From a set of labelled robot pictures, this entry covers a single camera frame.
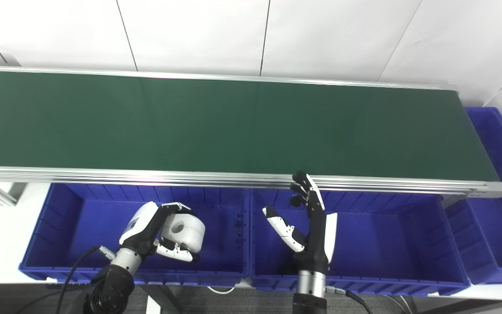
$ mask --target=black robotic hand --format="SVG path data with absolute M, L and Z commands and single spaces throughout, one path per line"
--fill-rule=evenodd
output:
M 297 292 L 293 296 L 293 313 L 326 313 L 325 280 L 329 272 L 336 239 L 337 214 L 327 215 L 321 192 L 303 171 L 292 176 L 290 185 L 297 193 L 290 198 L 291 205 L 305 205 L 309 218 L 309 233 L 304 236 L 272 206 L 263 208 L 267 220 L 281 239 L 295 252 L 293 260 L 297 268 Z

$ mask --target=white ceiling panel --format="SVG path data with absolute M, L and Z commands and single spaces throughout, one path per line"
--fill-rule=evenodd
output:
M 120 0 L 141 71 L 258 75 L 268 0 Z
M 424 0 L 381 81 L 456 85 L 465 105 L 502 86 L 502 1 Z
M 420 0 L 271 0 L 263 76 L 377 80 Z
M 113 0 L 0 0 L 0 51 L 22 66 L 134 69 Z

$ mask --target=white cylindrical object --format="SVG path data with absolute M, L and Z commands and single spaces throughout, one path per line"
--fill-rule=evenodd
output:
M 161 236 L 198 253 L 203 246 L 205 224 L 188 213 L 173 214 L 166 219 Z

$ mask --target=white cable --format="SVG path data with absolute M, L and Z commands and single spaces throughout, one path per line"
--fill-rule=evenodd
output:
M 410 305 L 408 305 L 408 302 L 406 302 L 406 299 L 403 297 L 403 296 L 399 296 L 402 301 L 404 301 L 404 304 L 406 304 L 406 307 L 408 308 L 408 312 L 410 312 L 410 314 L 412 314 L 412 309 L 410 308 Z
M 218 291 L 218 290 L 216 290 L 212 287 L 209 287 L 209 286 L 207 286 L 207 288 L 209 288 L 209 290 L 211 290 L 215 294 L 229 294 L 230 292 L 232 292 L 235 289 L 235 287 L 231 287 L 228 291 Z
M 398 302 L 395 298 L 393 298 L 393 297 L 391 297 L 391 296 L 387 296 L 386 294 L 383 294 L 383 296 L 385 296 L 385 297 L 387 297 L 387 298 L 391 299 L 394 303 L 398 304 L 398 306 L 399 306 L 400 308 L 402 308 L 402 312 L 404 312 L 404 314 L 408 314 L 408 312 L 406 312 L 406 308 L 404 308 L 404 307 L 402 306 L 402 304 L 400 304 L 400 302 Z

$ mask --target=hole in cylinder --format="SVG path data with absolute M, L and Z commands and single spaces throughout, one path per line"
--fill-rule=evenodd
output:
M 183 224 L 183 221 L 180 221 L 180 222 L 176 223 L 175 225 L 173 225 L 172 232 L 174 234 L 177 234 L 177 233 L 181 232 L 181 230 L 183 230 L 184 227 L 185 227 L 185 225 Z

